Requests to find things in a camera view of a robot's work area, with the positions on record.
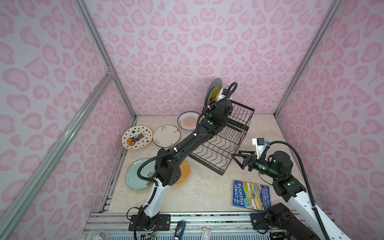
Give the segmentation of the black wire dish rack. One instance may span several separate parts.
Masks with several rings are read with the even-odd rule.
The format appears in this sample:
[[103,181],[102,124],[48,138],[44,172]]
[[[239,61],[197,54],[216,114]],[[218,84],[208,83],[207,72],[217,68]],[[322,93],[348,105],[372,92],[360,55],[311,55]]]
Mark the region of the black wire dish rack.
[[219,175],[224,175],[232,154],[236,153],[245,138],[255,110],[232,101],[233,111],[228,124],[211,140],[205,142],[190,154],[190,158]]

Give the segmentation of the white plate orange sun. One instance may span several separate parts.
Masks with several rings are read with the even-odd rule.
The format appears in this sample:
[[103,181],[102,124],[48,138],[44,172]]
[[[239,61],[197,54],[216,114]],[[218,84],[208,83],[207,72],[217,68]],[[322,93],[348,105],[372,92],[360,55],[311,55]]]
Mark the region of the white plate orange sun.
[[184,112],[178,117],[178,125],[183,130],[192,131],[197,126],[197,120],[199,118],[197,112]]

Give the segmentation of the yellow-green woven plate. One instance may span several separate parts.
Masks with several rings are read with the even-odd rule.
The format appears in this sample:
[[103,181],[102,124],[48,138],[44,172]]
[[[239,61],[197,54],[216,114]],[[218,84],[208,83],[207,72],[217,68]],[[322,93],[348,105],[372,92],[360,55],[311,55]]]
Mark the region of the yellow-green woven plate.
[[220,87],[220,86],[216,86],[215,88],[212,89],[212,91],[210,92],[209,97],[208,97],[208,104],[216,101],[217,96],[221,92],[221,89],[222,89],[222,87]]

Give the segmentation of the large grey-green plate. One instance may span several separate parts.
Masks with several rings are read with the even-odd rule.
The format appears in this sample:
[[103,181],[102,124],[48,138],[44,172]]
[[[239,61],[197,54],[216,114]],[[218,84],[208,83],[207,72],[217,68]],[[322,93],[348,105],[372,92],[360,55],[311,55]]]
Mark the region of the large grey-green plate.
[[208,108],[208,106],[213,103],[211,102],[210,104],[208,104],[208,97],[209,97],[209,94],[210,92],[212,91],[213,88],[215,88],[216,86],[220,86],[220,87],[223,87],[222,85],[222,80],[220,78],[216,78],[209,86],[208,90],[207,90],[207,94],[206,94],[206,97],[205,97],[205,100],[204,100],[204,110]]

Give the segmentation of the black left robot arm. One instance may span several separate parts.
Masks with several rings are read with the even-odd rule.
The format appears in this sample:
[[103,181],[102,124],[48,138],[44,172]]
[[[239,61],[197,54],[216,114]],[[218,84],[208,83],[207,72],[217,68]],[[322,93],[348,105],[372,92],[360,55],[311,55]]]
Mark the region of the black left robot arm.
[[168,191],[168,188],[179,181],[182,176],[181,165],[198,147],[218,135],[228,124],[229,115],[233,111],[233,103],[222,99],[208,107],[210,113],[197,121],[196,129],[179,144],[169,149],[160,149],[158,154],[145,161],[137,170],[139,179],[152,182],[152,193],[147,202],[139,207],[133,223],[134,235],[141,224],[145,230],[157,226],[157,215]]

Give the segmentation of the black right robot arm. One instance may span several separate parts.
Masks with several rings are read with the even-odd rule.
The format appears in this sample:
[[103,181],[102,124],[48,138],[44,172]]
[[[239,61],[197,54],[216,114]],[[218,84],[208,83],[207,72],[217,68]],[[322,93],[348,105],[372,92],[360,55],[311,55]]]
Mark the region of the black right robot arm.
[[310,192],[292,175],[293,162],[283,151],[276,151],[270,160],[257,157],[253,151],[240,151],[232,158],[241,169],[257,170],[272,178],[276,194],[289,203],[306,221],[302,223],[282,203],[269,207],[266,224],[285,230],[296,240],[347,240],[349,237],[318,207]]

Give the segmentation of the blue treehouse book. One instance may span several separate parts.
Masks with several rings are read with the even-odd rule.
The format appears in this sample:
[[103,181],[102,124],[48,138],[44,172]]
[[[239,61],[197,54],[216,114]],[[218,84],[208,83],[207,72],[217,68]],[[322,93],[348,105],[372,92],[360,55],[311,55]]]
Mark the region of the blue treehouse book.
[[232,206],[242,209],[266,211],[272,206],[270,187],[234,180]]

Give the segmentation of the orange woven plate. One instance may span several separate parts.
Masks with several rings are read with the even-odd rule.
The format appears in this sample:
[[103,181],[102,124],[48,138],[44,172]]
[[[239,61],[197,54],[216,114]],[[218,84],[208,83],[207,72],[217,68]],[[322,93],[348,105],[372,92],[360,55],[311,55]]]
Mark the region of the orange woven plate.
[[180,186],[184,184],[191,175],[191,166],[187,161],[183,161],[183,163],[180,165],[180,169],[181,169],[181,177],[174,184],[174,186]]

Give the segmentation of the light blue flower plate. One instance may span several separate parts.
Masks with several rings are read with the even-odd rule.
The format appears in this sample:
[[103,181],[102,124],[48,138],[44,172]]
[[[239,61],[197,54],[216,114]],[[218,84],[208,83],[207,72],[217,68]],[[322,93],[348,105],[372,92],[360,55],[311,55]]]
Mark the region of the light blue flower plate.
[[[153,185],[153,182],[151,181],[144,181],[140,179],[137,175],[139,167],[146,162],[148,159],[140,159],[134,162],[127,170],[126,172],[126,184],[129,188],[133,190],[144,190],[148,187],[151,187]],[[154,178],[155,174],[155,164],[156,162],[153,161],[146,166],[143,167],[141,171],[141,175],[145,176],[146,178]]]

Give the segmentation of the star pattern cat plate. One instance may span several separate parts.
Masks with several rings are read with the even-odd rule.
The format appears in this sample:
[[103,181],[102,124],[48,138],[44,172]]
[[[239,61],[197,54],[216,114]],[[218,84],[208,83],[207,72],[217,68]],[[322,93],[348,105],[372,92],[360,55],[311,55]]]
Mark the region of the star pattern cat plate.
[[129,151],[141,150],[153,140],[153,131],[143,125],[134,126],[122,135],[122,146]]

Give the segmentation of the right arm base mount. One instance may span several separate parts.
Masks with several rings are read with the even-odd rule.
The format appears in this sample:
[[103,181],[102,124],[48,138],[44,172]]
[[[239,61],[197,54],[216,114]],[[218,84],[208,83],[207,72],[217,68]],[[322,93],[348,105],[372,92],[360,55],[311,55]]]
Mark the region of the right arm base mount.
[[270,229],[266,215],[267,214],[265,212],[256,212],[250,214],[253,230],[265,232]]

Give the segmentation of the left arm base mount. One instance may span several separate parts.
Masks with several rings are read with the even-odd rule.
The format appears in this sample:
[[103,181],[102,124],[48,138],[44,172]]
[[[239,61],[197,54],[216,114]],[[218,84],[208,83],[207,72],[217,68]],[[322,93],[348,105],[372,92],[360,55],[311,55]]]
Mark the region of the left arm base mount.
[[129,231],[168,231],[170,229],[171,215],[157,214],[149,218],[146,214],[132,215],[130,217]]

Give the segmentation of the aluminium frame rail front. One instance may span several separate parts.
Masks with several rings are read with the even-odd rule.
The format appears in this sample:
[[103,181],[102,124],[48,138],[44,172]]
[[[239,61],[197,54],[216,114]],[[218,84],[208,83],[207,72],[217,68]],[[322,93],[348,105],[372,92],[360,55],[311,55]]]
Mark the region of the aluminium frame rail front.
[[[271,228],[268,231],[253,230],[250,214],[256,212],[184,212],[165,213],[171,215],[170,229],[155,232],[157,240],[174,239],[179,221],[185,221],[185,240],[199,240],[204,229],[211,231],[211,240],[283,240],[288,236],[285,230]],[[110,240],[132,240],[134,232],[129,231],[130,217],[135,213],[91,214],[81,236],[92,240],[100,232],[108,234]]]

